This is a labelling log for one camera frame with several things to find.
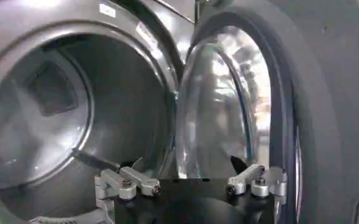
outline label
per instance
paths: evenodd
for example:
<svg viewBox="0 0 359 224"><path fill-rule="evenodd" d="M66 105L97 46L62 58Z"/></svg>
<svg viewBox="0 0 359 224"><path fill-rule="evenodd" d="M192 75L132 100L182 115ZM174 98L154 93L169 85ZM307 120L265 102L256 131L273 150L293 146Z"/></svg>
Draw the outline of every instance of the label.
<svg viewBox="0 0 359 224"><path fill-rule="evenodd" d="M108 5L105 5L105 4L100 4L99 5L99 11L102 13L102 14L105 14L107 16L110 16L110 17L113 17L113 18L116 18L116 10L111 8L110 6Z"/></svg>
<svg viewBox="0 0 359 224"><path fill-rule="evenodd" d="M156 41L156 39L154 38L154 36L150 33L149 30L147 30L147 28L144 26L144 24L139 23L136 27L136 32L138 34L140 34L140 36L147 41L147 43L149 45L151 45L152 47L156 48L158 43Z"/></svg>

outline metal clamp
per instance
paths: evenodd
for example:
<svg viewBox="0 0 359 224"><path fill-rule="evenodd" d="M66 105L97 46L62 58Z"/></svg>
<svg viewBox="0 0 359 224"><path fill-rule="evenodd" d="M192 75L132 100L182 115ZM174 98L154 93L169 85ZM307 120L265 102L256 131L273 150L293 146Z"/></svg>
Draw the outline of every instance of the metal clamp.
<svg viewBox="0 0 359 224"><path fill-rule="evenodd" d="M258 197L274 196L274 224L278 223L282 205L286 204L288 175L279 167L270 167L259 179L251 182L251 193Z"/></svg>
<svg viewBox="0 0 359 224"><path fill-rule="evenodd" d="M155 196L161 193L160 183L158 179L150 178L144 174L132 169L131 167L123 167L119 170L119 174L132 180L137 187L141 189L141 193L146 196Z"/></svg>
<svg viewBox="0 0 359 224"><path fill-rule="evenodd" d="M259 179L251 182L251 192L258 197L266 197L268 193L285 197L287 187L288 175L279 167L270 167Z"/></svg>
<svg viewBox="0 0 359 224"><path fill-rule="evenodd" d="M95 194L97 200L119 196L123 200L131 200L136 196L136 184L123 178L112 170L103 170L100 177L95 177Z"/></svg>
<svg viewBox="0 0 359 224"><path fill-rule="evenodd" d="M227 183L227 193L230 195L240 195L246 192L246 185L259 178L265 168L258 164L253 164L235 177L230 177Z"/></svg>

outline screw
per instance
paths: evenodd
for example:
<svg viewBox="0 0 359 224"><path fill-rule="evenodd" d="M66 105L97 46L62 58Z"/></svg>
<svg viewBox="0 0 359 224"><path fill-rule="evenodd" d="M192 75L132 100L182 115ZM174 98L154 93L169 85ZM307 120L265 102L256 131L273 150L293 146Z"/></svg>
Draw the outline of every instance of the screw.
<svg viewBox="0 0 359 224"><path fill-rule="evenodd" d="M229 195L235 195L236 194L236 189L235 186L233 185L228 185L226 188L226 191Z"/></svg>
<svg viewBox="0 0 359 224"><path fill-rule="evenodd" d="M124 188L131 187L131 185L132 185L132 180L130 180L130 179L123 180L123 187Z"/></svg>

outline bolt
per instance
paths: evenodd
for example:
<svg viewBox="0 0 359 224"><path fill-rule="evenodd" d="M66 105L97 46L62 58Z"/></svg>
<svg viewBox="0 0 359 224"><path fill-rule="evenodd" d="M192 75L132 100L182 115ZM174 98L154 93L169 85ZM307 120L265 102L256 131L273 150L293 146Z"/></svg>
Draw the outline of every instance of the bolt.
<svg viewBox="0 0 359 224"><path fill-rule="evenodd" d="M130 179L123 180L123 188L131 187L131 185L132 185L132 180Z"/></svg>
<svg viewBox="0 0 359 224"><path fill-rule="evenodd" d="M152 190L152 194L153 195L160 195L161 194L161 189L159 186L155 186L154 189Z"/></svg>
<svg viewBox="0 0 359 224"><path fill-rule="evenodd" d="M265 185L265 184L266 184L266 181L265 181L265 179L264 179L263 177L260 177L260 178L258 179L258 181L257 181L257 184L259 184L259 185Z"/></svg>
<svg viewBox="0 0 359 224"><path fill-rule="evenodd" d="M228 185L226 188L226 191L229 195L235 195L236 194L236 189L235 186L233 185Z"/></svg>

